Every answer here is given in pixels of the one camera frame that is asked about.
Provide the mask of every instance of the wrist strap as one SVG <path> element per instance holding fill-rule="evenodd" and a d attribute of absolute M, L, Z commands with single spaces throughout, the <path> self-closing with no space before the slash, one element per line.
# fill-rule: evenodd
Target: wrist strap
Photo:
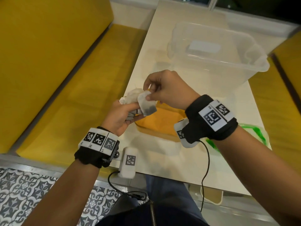
<path fill-rule="evenodd" d="M 90 128 L 78 144 L 74 154 L 83 164 L 92 164 L 98 168 L 108 167 L 118 150 L 118 136 L 102 127 Z"/>
<path fill-rule="evenodd" d="M 189 123 L 183 128 L 182 133 L 189 144 L 204 137 L 224 140 L 238 126 L 231 111 L 208 95 L 197 98 L 185 113 Z"/>

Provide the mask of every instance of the leg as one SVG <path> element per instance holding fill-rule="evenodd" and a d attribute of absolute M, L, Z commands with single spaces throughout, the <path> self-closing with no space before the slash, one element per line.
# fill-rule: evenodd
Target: leg
<path fill-rule="evenodd" d="M 146 175 L 146 188 L 153 202 L 176 207 L 205 221 L 183 182 Z"/>
<path fill-rule="evenodd" d="M 107 216 L 115 215 L 117 213 L 125 212 L 139 206 L 136 198 L 131 198 L 127 195 L 122 194 L 113 205 Z"/>

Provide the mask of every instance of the floor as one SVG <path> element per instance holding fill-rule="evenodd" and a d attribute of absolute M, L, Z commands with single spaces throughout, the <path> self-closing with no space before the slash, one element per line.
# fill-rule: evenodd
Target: floor
<path fill-rule="evenodd" d="M 0 168 L 0 226 L 21 225 L 57 178 Z M 94 186 L 77 225 L 94 226 L 114 205 L 119 193 Z"/>

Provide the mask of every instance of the orange container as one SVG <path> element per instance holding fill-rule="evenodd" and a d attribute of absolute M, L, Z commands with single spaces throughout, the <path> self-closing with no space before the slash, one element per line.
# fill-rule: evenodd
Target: orange container
<path fill-rule="evenodd" d="M 175 109 L 167 104 L 156 104 L 157 111 L 150 116 L 136 121 L 138 131 L 155 137 L 160 137 L 174 142 L 180 142 L 180 139 L 173 126 L 178 121 L 186 118 L 184 110 Z"/>

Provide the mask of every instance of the zipper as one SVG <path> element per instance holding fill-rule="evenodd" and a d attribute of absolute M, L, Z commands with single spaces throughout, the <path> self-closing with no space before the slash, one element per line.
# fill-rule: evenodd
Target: zipper
<path fill-rule="evenodd" d="M 156 218 L 155 218 L 155 212 L 153 210 L 153 201 L 149 200 L 149 203 L 150 203 L 151 221 L 153 223 L 153 226 L 157 226 Z"/>

